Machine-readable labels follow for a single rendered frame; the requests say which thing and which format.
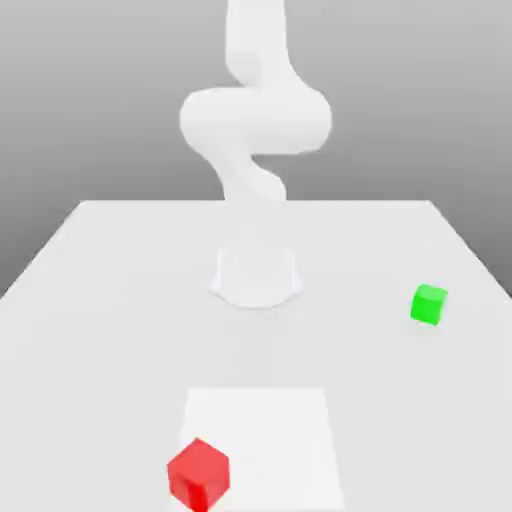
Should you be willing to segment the small green cube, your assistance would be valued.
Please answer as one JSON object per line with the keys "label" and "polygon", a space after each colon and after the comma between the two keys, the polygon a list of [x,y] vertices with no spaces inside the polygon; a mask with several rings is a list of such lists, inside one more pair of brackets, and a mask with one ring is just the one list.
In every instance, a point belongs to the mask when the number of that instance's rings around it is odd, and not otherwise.
{"label": "small green cube", "polygon": [[436,326],[441,319],[448,291],[428,284],[420,284],[412,299],[410,317]]}

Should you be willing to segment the small red cube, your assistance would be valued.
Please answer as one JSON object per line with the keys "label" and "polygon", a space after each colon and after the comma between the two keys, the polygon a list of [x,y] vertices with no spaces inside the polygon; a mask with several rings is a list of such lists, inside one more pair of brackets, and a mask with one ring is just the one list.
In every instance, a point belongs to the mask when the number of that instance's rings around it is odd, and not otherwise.
{"label": "small red cube", "polygon": [[195,438],[167,464],[170,494],[193,512],[208,512],[230,489],[230,461]]}

